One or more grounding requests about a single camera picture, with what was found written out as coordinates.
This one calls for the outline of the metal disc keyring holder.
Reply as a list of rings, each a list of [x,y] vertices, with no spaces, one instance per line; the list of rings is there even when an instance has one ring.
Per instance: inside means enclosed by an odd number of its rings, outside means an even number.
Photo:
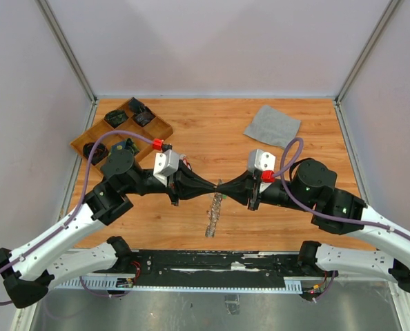
[[[208,225],[205,231],[205,237],[212,238],[216,233],[217,222],[219,221],[222,209],[222,202],[226,198],[226,195],[220,192],[215,192],[212,196],[209,197],[211,199],[211,206],[207,210]]]

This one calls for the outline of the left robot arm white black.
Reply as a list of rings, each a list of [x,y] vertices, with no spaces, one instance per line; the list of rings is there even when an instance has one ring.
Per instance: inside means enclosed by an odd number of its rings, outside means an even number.
[[[167,194],[177,205],[216,189],[172,150],[157,154],[152,169],[141,168],[131,151],[114,151],[101,171],[102,181],[70,214],[19,248],[0,248],[3,286],[16,308],[26,308],[45,297],[58,274],[69,271],[59,262],[62,254],[129,211],[133,204],[128,194]]]

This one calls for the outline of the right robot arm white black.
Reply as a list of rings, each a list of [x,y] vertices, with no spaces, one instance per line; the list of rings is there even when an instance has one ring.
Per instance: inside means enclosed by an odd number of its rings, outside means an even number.
[[[273,171],[246,171],[218,185],[217,191],[248,207],[262,203],[312,211],[311,223],[320,230],[347,235],[375,247],[374,251],[337,248],[304,241],[297,268],[306,276],[365,274],[394,282],[410,293],[410,231],[385,219],[361,198],[337,189],[337,174],[312,158],[294,163],[290,179],[280,181]]]

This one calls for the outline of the grey cloth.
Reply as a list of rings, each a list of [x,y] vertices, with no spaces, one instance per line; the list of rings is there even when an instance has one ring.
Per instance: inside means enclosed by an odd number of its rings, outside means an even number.
[[[270,146],[285,148],[296,137],[300,125],[300,120],[265,105],[245,128],[244,135]]]

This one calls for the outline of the blue patterned folded fabric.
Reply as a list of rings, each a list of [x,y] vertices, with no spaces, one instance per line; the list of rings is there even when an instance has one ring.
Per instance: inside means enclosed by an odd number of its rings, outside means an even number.
[[[116,143],[112,146],[110,152],[123,149],[130,150],[134,155],[140,152],[140,149],[137,147],[136,143],[131,138],[127,138],[123,141],[120,141],[119,143]]]

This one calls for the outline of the dark rolled fabric right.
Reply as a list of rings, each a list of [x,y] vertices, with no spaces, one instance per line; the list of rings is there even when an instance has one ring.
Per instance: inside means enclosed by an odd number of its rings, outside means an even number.
[[[151,111],[135,113],[133,115],[133,121],[139,125],[140,127],[145,127],[148,125],[153,119],[155,115]]]

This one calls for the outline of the wooden compartment tray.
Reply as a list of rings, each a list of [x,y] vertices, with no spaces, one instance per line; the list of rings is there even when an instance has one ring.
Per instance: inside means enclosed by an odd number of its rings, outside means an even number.
[[[123,141],[127,138],[131,138],[137,145],[137,147],[140,149],[140,152],[135,155],[135,159],[137,161],[141,161],[144,157],[146,157],[150,152],[153,151],[152,147],[150,144],[147,144],[146,142],[130,137],[126,134],[124,134],[124,131],[128,132],[134,132],[138,135],[143,136],[146,139],[149,140],[154,140],[154,139],[161,139],[165,140],[169,138],[173,134],[173,127],[168,124],[165,120],[163,120],[160,116],[155,114],[153,110],[151,110],[144,102],[142,102],[146,106],[146,111],[151,111],[154,115],[155,118],[145,127],[140,127],[133,121],[133,113],[129,110],[128,108],[128,101],[124,102],[121,104],[118,108],[115,110],[123,110],[126,112],[128,115],[128,120],[124,123],[122,123],[120,126],[117,128],[112,128],[110,125],[108,125],[104,121],[105,115],[110,112],[108,111],[101,120],[96,122],[91,128],[87,129],[83,134],[81,134],[79,137],[77,137],[70,145],[73,147],[73,149],[77,152],[79,156],[81,156],[83,159],[86,160],[86,158],[83,156],[83,146],[86,143],[90,142],[96,142],[100,136],[103,134],[106,134],[108,132],[112,132],[113,134],[110,135],[109,137],[106,137],[102,139],[101,143],[104,144],[109,151],[109,154],[112,154],[111,148],[113,145],[116,143],[119,143],[120,141]],[[106,159],[103,159],[100,161],[97,165],[92,165],[92,168],[95,169],[97,172],[101,172],[101,167],[103,164],[105,164]]]

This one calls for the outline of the black rolled belt fabric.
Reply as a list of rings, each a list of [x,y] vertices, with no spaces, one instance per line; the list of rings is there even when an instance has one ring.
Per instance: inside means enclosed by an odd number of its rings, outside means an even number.
[[[83,156],[88,159],[90,156],[90,153],[92,152],[93,146],[94,146],[94,142],[90,142],[90,143],[86,143],[83,146]],[[100,161],[102,161],[103,159],[105,159],[109,154],[108,148],[100,143],[94,150],[93,152],[93,156],[91,159],[91,164],[92,165],[97,165]]]

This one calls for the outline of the dark rolled fabric back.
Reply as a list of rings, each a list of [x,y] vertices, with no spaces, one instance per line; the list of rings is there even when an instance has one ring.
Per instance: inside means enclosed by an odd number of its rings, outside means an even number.
[[[133,114],[140,114],[146,111],[146,106],[136,98],[128,101],[128,108]]]

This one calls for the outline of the dark green rolled fabric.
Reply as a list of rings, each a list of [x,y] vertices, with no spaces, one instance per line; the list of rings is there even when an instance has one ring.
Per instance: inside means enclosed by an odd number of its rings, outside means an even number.
[[[123,110],[113,110],[108,112],[105,117],[104,121],[110,125],[112,128],[117,128],[122,123],[128,120],[128,115]]]

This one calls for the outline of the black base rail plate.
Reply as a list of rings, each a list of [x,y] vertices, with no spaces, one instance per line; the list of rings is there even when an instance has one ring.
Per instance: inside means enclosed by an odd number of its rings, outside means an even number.
[[[298,254],[260,251],[133,250],[98,274],[132,274],[137,285],[170,288],[281,288],[286,277],[330,277]]]

